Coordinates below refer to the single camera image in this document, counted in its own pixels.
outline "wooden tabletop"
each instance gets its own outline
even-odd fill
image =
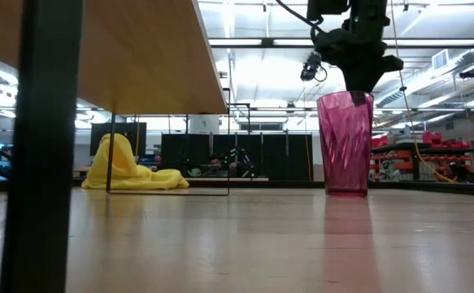
[[[88,0],[80,98],[117,114],[224,114],[196,0]],[[21,0],[0,0],[0,61],[18,67]]]

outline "pink tumbler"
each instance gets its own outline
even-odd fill
[[[374,98],[364,92],[318,100],[325,189],[333,196],[367,196]]]

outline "yellow fabric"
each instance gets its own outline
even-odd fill
[[[105,189],[107,187],[109,146],[110,134],[106,134],[99,143],[98,153],[93,158],[92,166],[81,187],[90,189]],[[188,182],[177,170],[152,172],[145,166],[136,165],[128,139],[121,134],[115,135],[111,189],[167,190],[187,188],[188,186]]]

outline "wooden floor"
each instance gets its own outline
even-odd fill
[[[67,270],[72,293],[474,292],[474,196],[75,189]]]

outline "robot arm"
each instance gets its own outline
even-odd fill
[[[387,0],[308,0],[306,20],[281,0],[276,1],[311,24],[311,40],[320,59],[314,55],[309,57],[302,71],[304,81],[314,78],[315,68],[323,61],[341,69],[347,90],[371,93],[385,72],[402,69],[403,61],[392,55],[385,56],[387,45],[382,41],[383,29],[390,25],[386,17]],[[340,15],[349,9],[350,18],[341,28],[327,33],[317,27],[322,15]]]

